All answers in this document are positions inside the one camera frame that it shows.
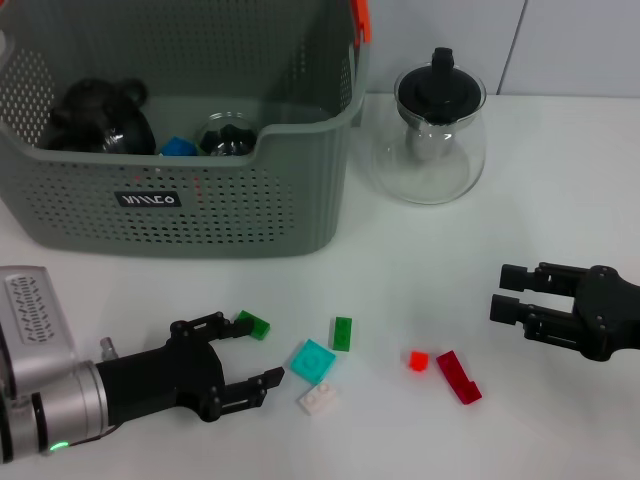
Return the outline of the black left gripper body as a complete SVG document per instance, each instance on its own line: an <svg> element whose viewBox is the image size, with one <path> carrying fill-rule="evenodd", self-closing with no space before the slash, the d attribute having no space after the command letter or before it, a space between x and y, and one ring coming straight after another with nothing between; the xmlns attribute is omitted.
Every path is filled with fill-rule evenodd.
<svg viewBox="0 0 640 480"><path fill-rule="evenodd" d="M164 346L97 365L108 420L120 425L175 407L204 422L222 415L224 376L203 322L175 322Z"/></svg>

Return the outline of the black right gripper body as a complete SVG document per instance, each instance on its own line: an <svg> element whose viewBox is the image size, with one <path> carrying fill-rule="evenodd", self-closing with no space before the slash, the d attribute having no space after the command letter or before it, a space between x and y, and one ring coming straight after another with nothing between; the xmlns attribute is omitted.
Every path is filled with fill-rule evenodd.
<svg viewBox="0 0 640 480"><path fill-rule="evenodd" d="M605 362L620 350L639 349L639 287L612 267L591 267L579 281L573 311L583 327L580 353Z"/></svg>

